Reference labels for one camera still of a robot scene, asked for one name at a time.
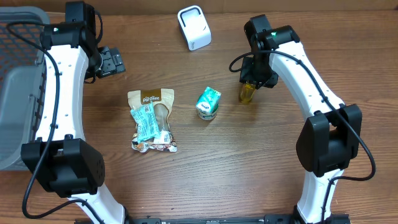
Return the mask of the yellow dish soap bottle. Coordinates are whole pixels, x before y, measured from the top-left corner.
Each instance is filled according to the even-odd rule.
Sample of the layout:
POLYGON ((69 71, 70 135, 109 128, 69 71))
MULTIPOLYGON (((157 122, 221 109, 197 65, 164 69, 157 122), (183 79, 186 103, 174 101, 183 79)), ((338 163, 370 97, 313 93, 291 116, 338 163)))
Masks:
POLYGON ((251 83, 243 83, 239 92, 239 100, 242 103, 250 103, 256 91, 256 86, 251 83))

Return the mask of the teal tissue pack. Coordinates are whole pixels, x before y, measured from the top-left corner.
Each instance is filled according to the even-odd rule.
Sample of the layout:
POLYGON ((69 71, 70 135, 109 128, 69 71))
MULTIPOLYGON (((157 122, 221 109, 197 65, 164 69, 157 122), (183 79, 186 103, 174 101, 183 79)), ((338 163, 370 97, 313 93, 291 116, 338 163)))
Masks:
POLYGON ((196 109, 202 113, 210 114, 214 111, 220 98, 221 93, 219 91, 207 86, 204 92, 198 98, 196 109))

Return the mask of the teal snack packet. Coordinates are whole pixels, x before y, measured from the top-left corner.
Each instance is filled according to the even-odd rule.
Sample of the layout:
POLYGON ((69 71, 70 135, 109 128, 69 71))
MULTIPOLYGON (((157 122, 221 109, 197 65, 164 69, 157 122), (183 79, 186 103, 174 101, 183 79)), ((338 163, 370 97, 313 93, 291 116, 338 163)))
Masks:
POLYGON ((153 102, 131 110, 131 115, 137 124, 137 142, 141 143, 160 135, 153 102))

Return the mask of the brown snack pouch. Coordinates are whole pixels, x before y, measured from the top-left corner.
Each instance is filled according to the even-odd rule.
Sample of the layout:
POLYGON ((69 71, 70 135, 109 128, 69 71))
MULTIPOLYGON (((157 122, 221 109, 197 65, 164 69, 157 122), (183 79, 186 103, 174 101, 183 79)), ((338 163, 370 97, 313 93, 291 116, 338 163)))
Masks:
POLYGON ((136 133, 131 141, 135 151, 177 152, 177 143, 169 125, 174 98, 174 90, 168 88, 127 93, 130 113, 136 123, 136 133))

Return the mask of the green lid jar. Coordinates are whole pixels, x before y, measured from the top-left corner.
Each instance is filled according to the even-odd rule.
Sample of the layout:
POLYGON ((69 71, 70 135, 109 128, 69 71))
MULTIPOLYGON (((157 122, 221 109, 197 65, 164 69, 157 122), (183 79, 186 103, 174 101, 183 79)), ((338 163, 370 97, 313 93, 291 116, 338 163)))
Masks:
POLYGON ((215 105, 215 107, 213 108, 213 111, 209 114, 206 114, 206 113, 198 110, 198 116, 203 120, 210 121, 216 117, 217 112, 218 112, 218 106, 219 106, 219 104, 215 105))

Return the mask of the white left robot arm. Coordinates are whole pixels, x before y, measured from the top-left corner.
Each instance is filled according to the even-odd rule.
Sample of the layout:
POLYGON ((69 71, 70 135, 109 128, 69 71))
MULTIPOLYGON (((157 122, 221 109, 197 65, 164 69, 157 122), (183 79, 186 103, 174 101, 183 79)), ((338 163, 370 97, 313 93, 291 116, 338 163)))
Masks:
POLYGON ((93 6, 68 2, 65 21, 46 24, 39 49, 45 55, 42 119, 21 158, 47 192, 77 204, 91 223, 129 223, 126 208, 107 188, 102 154, 90 146, 82 125, 83 86, 125 71, 118 49, 100 47, 101 16, 93 6))

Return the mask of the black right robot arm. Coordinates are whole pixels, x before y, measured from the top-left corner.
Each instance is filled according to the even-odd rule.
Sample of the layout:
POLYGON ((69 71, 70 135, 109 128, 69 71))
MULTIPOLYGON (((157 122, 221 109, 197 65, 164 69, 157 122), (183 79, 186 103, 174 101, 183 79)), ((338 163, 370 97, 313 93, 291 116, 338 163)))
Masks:
POLYGON ((239 99, 249 103, 261 87, 282 79, 302 112, 305 124, 296 143, 305 169, 300 200, 292 215, 267 215, 266 223, 350 223, 330 210, 337 177, 358 155, 362 112, 345 105, 325 84, 307 58, 291 26, 272 28, 267 17, 250 18, 244 33, 251 53, 241 56, 239 99))

